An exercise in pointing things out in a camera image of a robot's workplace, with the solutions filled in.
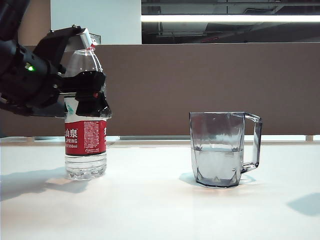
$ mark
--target glass mug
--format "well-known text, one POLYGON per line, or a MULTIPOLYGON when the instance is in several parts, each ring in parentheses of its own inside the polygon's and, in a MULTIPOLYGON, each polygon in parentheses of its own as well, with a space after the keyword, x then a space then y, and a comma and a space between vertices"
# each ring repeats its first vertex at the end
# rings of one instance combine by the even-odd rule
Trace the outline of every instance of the glass mug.
POLYGON ((197 183, 234 187, 259 165, 262 119, 246 112, 190 112, 191 161, 197 183), (245 119, 254 121, 253 159, 244 162, 245 119))

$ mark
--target mug handle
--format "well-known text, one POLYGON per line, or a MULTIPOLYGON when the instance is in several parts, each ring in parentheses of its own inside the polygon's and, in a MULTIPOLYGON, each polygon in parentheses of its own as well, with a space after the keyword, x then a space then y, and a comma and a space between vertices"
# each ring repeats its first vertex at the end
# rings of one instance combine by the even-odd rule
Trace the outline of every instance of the mug handle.
POLYGON ((246 173, 259 166, 260 158, 260 145, 261 145, 261 132, 262 132, 262 119, 259 116, 245 112, 244 117, 254 121, 254 134, 253 134, 253 154, 252 162, 243 163, 241 173, 246 173))

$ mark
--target fluorescent light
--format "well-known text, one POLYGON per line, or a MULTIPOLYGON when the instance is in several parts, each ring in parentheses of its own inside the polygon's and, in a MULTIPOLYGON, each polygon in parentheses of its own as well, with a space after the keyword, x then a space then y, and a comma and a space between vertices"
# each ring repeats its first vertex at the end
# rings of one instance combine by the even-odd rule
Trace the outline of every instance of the fluorescent light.
POLYGON ((142 15, 141 22, 319 23, 320 15, 142 15))

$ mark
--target brown partition wall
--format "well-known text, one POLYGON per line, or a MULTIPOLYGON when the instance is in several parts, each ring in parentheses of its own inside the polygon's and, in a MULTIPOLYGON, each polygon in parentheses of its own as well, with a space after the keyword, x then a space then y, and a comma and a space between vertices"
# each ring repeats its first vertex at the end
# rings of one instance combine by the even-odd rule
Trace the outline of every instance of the brown partition wall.
POLYGON ((30 0, 19 27, 19 43, 37 45, 50 29, 51 0, 30 0))
MULTIPOLYGON (((108 134, 188 135, 188 113, 198 111, 257 114, 264 134, 319 134, 319 51, 320 43, 101 45, 108 134)), ((0 114, 7 136, 64 134, 63 119, 0 114)))

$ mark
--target clear plastic bottle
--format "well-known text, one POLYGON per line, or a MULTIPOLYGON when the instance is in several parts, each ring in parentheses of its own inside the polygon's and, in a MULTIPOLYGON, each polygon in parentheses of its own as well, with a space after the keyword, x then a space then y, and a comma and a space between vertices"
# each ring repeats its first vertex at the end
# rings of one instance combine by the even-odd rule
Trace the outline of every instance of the clear plastic bottle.
MULTIPOLYGON (((94 46, 76 50, 65 76, 74 77, 85 71, 102 72, 94 50, 94 46)), ((107 118, 77 115, 78 101, 74 97, 64 97, 64 104, 65 168, 68 177, 72 180, 88 180, 102 176, 107 167, 107 118)))

